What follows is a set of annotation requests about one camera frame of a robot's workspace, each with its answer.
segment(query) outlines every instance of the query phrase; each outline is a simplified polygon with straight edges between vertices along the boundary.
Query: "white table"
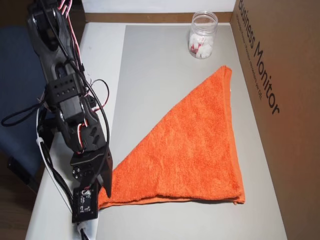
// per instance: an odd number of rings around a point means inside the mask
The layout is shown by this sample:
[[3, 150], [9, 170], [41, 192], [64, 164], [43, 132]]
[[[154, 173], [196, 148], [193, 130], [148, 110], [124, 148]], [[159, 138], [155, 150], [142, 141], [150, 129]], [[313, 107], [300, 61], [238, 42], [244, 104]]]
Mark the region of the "white table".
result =
[[[125, 41], [126, 26], [130, 26], [129, 30], [127, 29], [126, 38], [137, 40], [139, 37], [138, 34], [135, 34], [132, 25], [137, 24], [87, 23], [80, 46], [86, 71], [93, 80], [98, 78], [106, 80], [110, 88], [110, 98], [104, 109], [111, 129], [110, 149], [114, 167], [151, 130], [156, 120], [170, 109], [174, 101], [178, 101], [197, 85], [197, 81], [186, 83], [185, 88], [178, 95], [174, 94], [170, 102], [164, 104], [163, 108], [150, 113], [152, 121], [146, 120], [142, 128], [128, 127], [125, 124], [127, 119], [121, 116], [131, 116], [131, 110], [126, 107], [116, 109], [115, 107], [116, 100], [117, 103], [126, 103], [127, 98], [135, 97], [134, 91], [142, 90], [142, 82], [140, 85], [137, 83], [138, 87], [132, 91], [126, 87], [128, 84], [126, 79], [132, 76], [130, 75], [132, 70], [128, 68], [132, 59], [130, 60], [126, 54], [129, 46], [128, 39]], [[183, 25], [185, 24], [158, 24], [158, 26]], [[229, 24], [221, 24], [220, 29], [215, 40], [213, 54], [206, 61], [212, 61], [211, 73], [224, 64], [231, 67], [233, 71], [231, 81], [232, 126], [246, 203], [234, 206], [231, 203], [185, 202], [110, 207], [100, 212], [98, 220], [90, 223], [90, 229], [86, 231], [90, 239], [95, 237], [98, 240], [287, 239], [231, 27]], [[186, 42], [185, 50], [184, 48], [179, 49], [179, 54], [187, 53]], [[103, 99], [104, 88], [95, 87], [95, 89], [98, 97]], [[151, 97], [151, 100], [153, 103], [157, 102], [156, 97]], [[137, 121], [134, 119], [136, 116], [131, 117], [132, 121]], [[67, 179], [67, 183], [72, 185], [74, 180], [71, 177], [69, 166], [72, 152], [65, 146], [60, 134], [55, 136], [50, 154], [54, 166]], [[80, 239], [71, 224], [71, 213], [46, 170], [42, 177], [26, 239]]]

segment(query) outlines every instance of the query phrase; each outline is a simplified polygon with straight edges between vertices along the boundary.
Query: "orange towel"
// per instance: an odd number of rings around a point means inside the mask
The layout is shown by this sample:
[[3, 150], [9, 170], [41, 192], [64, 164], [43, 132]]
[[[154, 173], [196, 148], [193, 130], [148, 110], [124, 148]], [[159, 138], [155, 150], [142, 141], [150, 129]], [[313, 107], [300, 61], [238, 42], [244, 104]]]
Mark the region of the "orange towel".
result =
[[175, 105], [113, 171], [99, 209], [192, 200], [245, 202], [222, 66]]

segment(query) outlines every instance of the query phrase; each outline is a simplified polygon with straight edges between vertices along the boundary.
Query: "red wire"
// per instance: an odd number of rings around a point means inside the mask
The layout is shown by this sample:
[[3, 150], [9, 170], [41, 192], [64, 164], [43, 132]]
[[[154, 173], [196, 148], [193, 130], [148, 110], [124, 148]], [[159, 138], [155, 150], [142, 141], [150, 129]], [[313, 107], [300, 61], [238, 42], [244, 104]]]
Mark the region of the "red wire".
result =
[[67, 16], [67, 20], [68, 20], [68, 23], [69, 23], [69, 27], [70, 27], [71, 35], [72, 35], [72, 38], [73, 38], [73, 42], [75, 44], [76, 50], [77, 50], [78, 55], [79, 55], [79, 60], [80, 60], [80, 65], [81, 65], [82, 64], [82, 60], [81, 60], [81, 55], [80, 55], [80, 48], [79, 48], [79, 45], [78, 45], [78, 41], [77, 41], [77, 38], [76, 38], [76, 35], [75, 35], [75, 32], [74, 32], [74, 29], [72, 27], [69, 15]]
[[64, 5], [65, 1], [66, 1], [66, 0], [62, 0], [62, 1], [61, 1], [60, 5], [58, 6], [58, 10], [61, 10], [61, 8], [62, 8], [62, 6]]

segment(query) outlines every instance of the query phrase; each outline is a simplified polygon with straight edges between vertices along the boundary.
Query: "black cable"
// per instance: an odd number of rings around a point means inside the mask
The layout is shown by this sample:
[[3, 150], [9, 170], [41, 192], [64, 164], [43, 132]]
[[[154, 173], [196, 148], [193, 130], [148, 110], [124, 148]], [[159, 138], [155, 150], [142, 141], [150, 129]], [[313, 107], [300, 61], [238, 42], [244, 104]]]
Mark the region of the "black cable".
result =
[[40, 143], [40, 147], [42, 149], [43, 152], [43, 156], [44, 156], [44, 160], [47, 163], [48, 167], [50, 168], [54, 179], [56, 180], [56, 182], [60, 185], [60, 187], [62, 188], [62, 190], [64, 191], [65, 195], [68, 198], [69, 204], [72, 207], [73, 205], [73, 196], [72, 193], [68, 187], [68, 185], [66, 184], [65, 180], [62, 178], [62, 176], [55, 170], [52, 159], [50, 157], [50, 152], [48, 147], [46, 146], [46, 144], [44, 142]]
[[81, 228], [80, 232], [81, 232], [81, 240], [89, 240], [83, 228]]
[[[2, 120], [1, 120], [1, 125], [4, 126], [4, 127], [12, 127], [12, 126], [15, 126], [15, 125], [18, 125], [20, 123], [22, 123], [23, 121], [25, 121], [26, 119], [30, 118], [32, 114], [34, 114], [38, 108], [40, 108], [44, 102], [46, 101], [46, 98], [44, 98], [41, 102], [37, 103], [37, 104], [34, 104], [32, 106], [29, 106], [25, 109], [22, 109], [20, 111], [17, 111], [17, 112], [14, 112], [6, 117], [4, 117]], [[24, 117], [20, 118], [19, 120], [17, 121], [14, 121], [14, 122], [10, 122], [10, 123], [6, 123], [6, 121], [8, 121], [9, 119], [15, 117], [15, 116], [18, 116], [22, 113], [25, 113], [27, 111], [30, 111], [32, 109], [31, 112], [29, 112], [27, 115], [25, 115]]]
[[[44, 16], [47, 20], [47, 22], [49, 23], [50, 25], [50, 28], [53, 32], [53, 35], [54, 37], [56, 38], [56, 40], [58, 41], [58, 44], [64, 54], [64, 56], [66, 57], [67, 60], [70, 60], [70, 57], [64, 47], [64, 45], [62, 44], [58, 34], [57, 34], [57, 31], [56, 29], [54, 28], [49, 16], [48, 16], [48, 13], [46, 11], [46, 7], [45, 7], [45, 4], [43, 2], [43, 0], [39, 0], [40, 1], [40, 4], [41, 4], [41, 8], [42, 8], [42, 11], [44, 13]], [[88, 81], [86, 80], [84, 74], [82, 72], [79, 71], [79, 69], [77, 68], [77, 66], [72, 62], [70, 61], [70, 65], [72, 66], [72, 68], [74, 69], [74, 71], [80, 76], [80, 78], [84, 81], [84, 83], [86, 84], [86, 86], [89, 88], [90, 92], [92, 93], [93, 97], [95, 98], [99, 108], [101, 109], [101, 113], [102, 113], [102, 116], [103, 116], [103, 119], [104, 119], [104, 122], [105, 122], [105, 127], [106, 127], [106, 147], [105, 147], [105, 151], [104, 151], [104, 156], [103, 156], [103, 160], [101, 161], [100, 163], [100, 166], [98, 168], [98, 171], [94, 174], [94, 176], [92, 177], [91, 181], [90, 181], [90, 185], [92, 185], [96, 178], [98, 177], [98, 175], [100, 174], [102, 168], [103, 168], [103, 165], [104, 165], [104, 162], [107, 160], [107, 157], [108, 157], [108, 150], [109, 150], [109, 142], [110, 142], [110, 130], [109, 130], [109, 124], [108, 124], [108, 120], [107, 120], [107, 116], [106, 116], [106, 113], [96, 95], [96, 93], [94, 92], [94, 90], [92, 89], [92, 87], [90, 86], [90, 84], [88, 83]]]

